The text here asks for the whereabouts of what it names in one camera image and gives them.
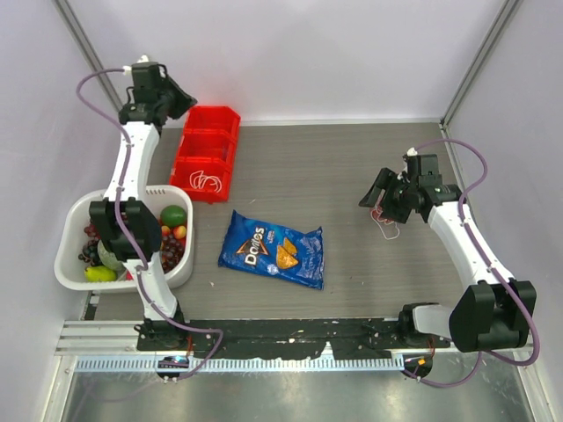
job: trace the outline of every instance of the white basket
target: white basket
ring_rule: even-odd
[[[55,258],[55,275],[59,282],[72,290],[98,290],[123,293],[136,290],[133,280],[90,282],[84,276],[85,265],[78,259],[82,247],[88,242],[84,227],[90,223],[88,208],[93,200],[101,200],[105,191],[88,193],[80,198],[67,214],[61,244]],[[146,206],[154,215],[169,205],[179,205],[187,211],[186,250],[177,266],[165,275],[170,288],[184,284],[194,268],[194,209],[189,196],[178,187],[147,186]]]

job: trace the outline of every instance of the wood grain surface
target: wood grain surface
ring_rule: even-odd
[[[151,184],[167,183],[179,137],[164,131]],[[174,290],[186,317],[395,317],[405,303],[453,306],[462,293],[456,269],[420,216],[386,241],[357,206],[382,167],[401,170],[408,148],[439,137],[433,123],[241,127],[229,202],[194,203],[194,273]],[[445,148],[428,151],[455,183]],[[322,226],[325,290],[219,268],[233,209],[301,231]],[[96,319],[142,317],[137,293],[101,295]]]

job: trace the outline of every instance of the white panel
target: white panel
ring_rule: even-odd
[[[4,2],[0,39],[0,414],[31,421],[62,321],[80,317],[85,298],[55,279],[64,218],[84,193],[107,186],[119,133],[77,101],[89,70],[50,2]],[[84,93],[106,106],[96,82]]]
[[[502,3],[72,1],[107,67],[147,54],[246,121],[442,117]]]
[[[550,376],[556,407],[563,394],[562,17],[560,0],[523,2],[451,125],[490,164],[471,197],[479,227],[515,277],[536,286],[539,369]],[[480,165],[460,153],[467,184]]]

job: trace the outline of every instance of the chip bag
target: chip bag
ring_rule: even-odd
[[[323,230],[311,233],[232,212],[219,266],[323,289]]]

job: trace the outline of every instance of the red plastic crate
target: red plastic crate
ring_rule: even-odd
[[[170,185],[183,189],[192,200],[208,203],[228,200],[239,124],[240,116],[229,107],[192,108],[184,126]],[[201,171],[204,176],[220,180],[221,190],[217,191],[218,183],[214,178],[201,188],[194,186],[198,181],[195,176]]]

